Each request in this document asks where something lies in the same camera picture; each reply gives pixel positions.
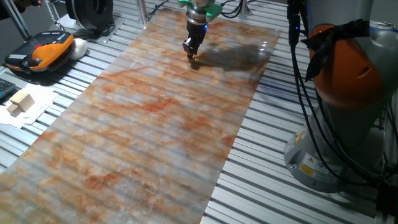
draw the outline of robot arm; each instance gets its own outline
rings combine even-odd
[[[320,106],[311,108],[306,126],[289,141],[285,163],[297,180],[322,192],[377,186],[396,171],[386,174],[386,165],[382,172],[376,169],[383,157],[383,133],[372,126],[398,87],[394,61],[398,34],[369,33],[373,0],[290,0],[292,54],[299,40],[303,2],[309,18],[307,75],[314,79]],[[294,59],[302,103],[303,81]]]
[[[182,46],[188,58],[193,58],[206,36],[207,24],[221,14],[223,7],[214,0],[178,0],[178,6],[187,6],[188,39]]]

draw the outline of orange stain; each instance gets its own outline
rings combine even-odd
[[[158,112],[157,114],[161,115],[163,118],[169,118],[169,114],[168,113]]]
[[[24,170],[24,169],[22,169],[22,168],[20,168],[20,167],[18,167],[17,169],[16,169],[16,173],[17,174],[20,174],[20,175],[23,175],[23,176],[27,176],[27,170]]]
[[[51,168],[54,169],[59,169],[60,168],[60,164],[57,161],[53,161],[49,158],[44,158],[44,160],[47,162],[47,165]]]
[[[101,74],[101,78],[110,80],[115,85],[131,86],[140,83],[140,81],[130,78],[132,72],[133,70],[125,70],[118,73],[103,73]]]
[[[28,149],[28,150],[26,150],[22,155],[21,155],[21,157],[22,158],[26,158],[26,159],[31,159],[31,158],[33,158],[33,156],[36,154],[36,151],[34,150],[34,148],[32,148],[32,149]]]
[[[151,85],[148,83],[144,83],[144,82],[137,82],[132,87],[124,86],[123,88],[126,89],[131,94],[135,94],[135,93],[148,94],[152,91]]]
[[[229,87],[232,86],[241,86],[243,88],[248,88],[251,86],[251,84],[248,81],[236,81],[236,80],[229,80],[227,81],[227,83],[229,83]]]
[[[86,90],[84,91],[85,95],[92,95],[95,92],[95,86],[89,85]]]
[[[96,212],[91,212],[90,223],[96,223],[100,219],[100,214]]]
[[[74,135],[73,138],[83,139],[88,144],[94,144],[96,142],[96,136],[94,134],[81,134],[81,135]]]
[[[125,105],[119,105],[119,104],[113,104],[113,103],[103,103],[104,105],[104,110],[106,111],[119,111],[119,110],[131,110],[134,109],[134,107],[136,107],[135,103],[129,103],[129,104],[125,104]]]
[[[135,168],[130,168],[130,169],[123,169],[120,171],[120,173],[128,176],[128,177],[132,177],[132,176],[142,176],[143,175],[143,171],[139,170],[139,169],[135,169]]]
[[[211,23],[209,24],[209,30],[217,30],[217,29],[221,29],[223,27],[225,27],[227,25],[227,22],[215,22],[215,23]]]
[[[62,155],[62,162],[73,162],[76,160],[76,156],[69,152],[63,152],[61,153],[61,155]]]
[[[139,190],[141,192],[140,194],[142,195],[141,202],[147,208],[153,206],[160,211],[170,214],[181,213],[186,210],[186,208],[182,206],[171,205],[170,202],[165,203],[164,197],[157,194],[156,190],[154,190],[150,185],[143,184]]]
[[[112,93],[117,89],[117,86],[115,84],[112,83],[104,83],[102,84],[102,90],[105,93]]]
[[[85,185],[90,190],[102,190],[105,187],[111,187],[119,183],[120,174],[112,172],[105,176],[94,175],[85,180]]]
[[[84,172],[84,174],[85,174],[85,175],[93,175],[94,173],[93,173],[93,171],[91,171],[91,170],[93,170],[93,169],[94,169],[94,167],[92,167],[92,166],[88,167],[88,168],[86,169],[86,171]]]
[[[236,136],[226,136],[225,138],[223,138],[223,143],[228,147],[232,147],[235,141],[235,137]]]
[[[159,89],[159,96],[167,96],[167,92],[163,89]]]
[[[41,142],[43,139],[48,139],[49,141],[52,141],[58,134],[58,131],[45,131],[43,134],[41,134],[35,143]]]
[[[187,130],[196,130],[205,127],[209,127],[210,120],[204,116],[200,116],[197,119],[186,119],[184,122],[183,127]]]
[[[136,106],[137,109],[149,111],[149,112],[158,112],[164,110],[166,107],[172,105],[179,105],[181,101],[176,100],[174,98],[167,98],[167,99],[158,99],[153,102],[148,102],[142,106]]]
[[[49,179],[47,179],[47,181],[43,182],[42,184],[40,184],[40,187],[48,187],[51,184],[54,184],[56,181],[58,181],[60,178],[58,176],[55,177],[51,177]]]
[[[187,70],[180,62],[175,62],[164,68],[163,76],[173,79],[182,78],[189,81],[200,81],[204,78],[211,78],[211,75],[207,75],[207,73],[211,72],[211,68],[206,67],[201,68],[201,72]]]
[[[221,152],[218,153],[218,155],[219,155],[221,158],[223,158],[224,161],[225,161],[225,160],[228,158],[229,152],[230,152],[230,149],[228,149],[228,150],[222,150]]]
[[[127,151],[122,152],[121,156],[128,162],[137,162],[141,158],[139,153],[130,153]]]
[[[128,145],[130,145],[130,142],[132,141],[131,138],[121,137],[118,134],[109,133],[107,131],[100,132],[100,134],[102,134],[103,136],[106,136],[106,137],[110,137],[111,139],[115,140],[122,146],[128,146]]]
[[[174,145],[180,143],[179,141],[168,141],[168,142],[162,142],[163,145],[169,146],[169,145]]]

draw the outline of marble pattern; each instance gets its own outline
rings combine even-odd
[[[0,174],[0,223],[199,223],[280,31],[164,9]]]

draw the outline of metal rod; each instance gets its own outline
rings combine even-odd
[[[253,13],[250,11],[249,7],[248,7],[248,0],[242,0],[243,1],[243,5],[242,5],[242,10],[240,13],[240,16],[244,15],[244,16],[251,16]]]
[[[10,18],[14,22],[15,26],[17,27],[19,33],[21,34],[22,38],[27,41],[32,38],[29,30],[25,24],[24,18],[22,18],[21,14],[18,11],[17,6],[14,4],[12,0],[1,0],[4,7],[6,8]]]
[[[142,25],[146,25],[148,13],[147,13],[147,7],[145,5],[145,0],[136,0],[136,2],[139,14],[138,22]]]
[[[47,9],[49,10],[52,21],[54,22],[54,24],[56,26],[59,27],[61,25],[61,23],[60,23],[61,18],[58,15],[58,11],[57,11],[57,8],[55,7],[54,2],[52,0],[45,0],[44,2],[47,5]]]

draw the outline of metal grating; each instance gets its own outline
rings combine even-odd
[[[146,3],[151,12],[160,1],[147,0]],[[224,8],[232,10],[237,5],[237,2],[229,2]],[[164,6],[179,10],[176,2]],[[377,192],[373,189],[362,189],[355,194],[324,194],[304,187],[285,168],[284,146],[304,124],[287,40],[286,5],[264,1],[253,2],[249,8],[252,16],[233,20],[283,30],[283,33],[202,223],[393,223],[393,217],[376,212]],[[41,84],[51,83],[58,96],[32,126],[16,129],[0,125],[0,172],[10,166],[140,33],[142,27],[136,23],[135,4],[114,0],[114,15],[126,21],[107,44],[88,43],[88,56],[77,62],[67,62],[51,75],[41,77]],[[305,73],[309,58],[303,44],[297,46],[297,60],[301,72]],[[28,82],[5,68],[0,69],[0,78],[15,83],[18,88]],[[308,82],[307,87],[316,105],[313,83]]]

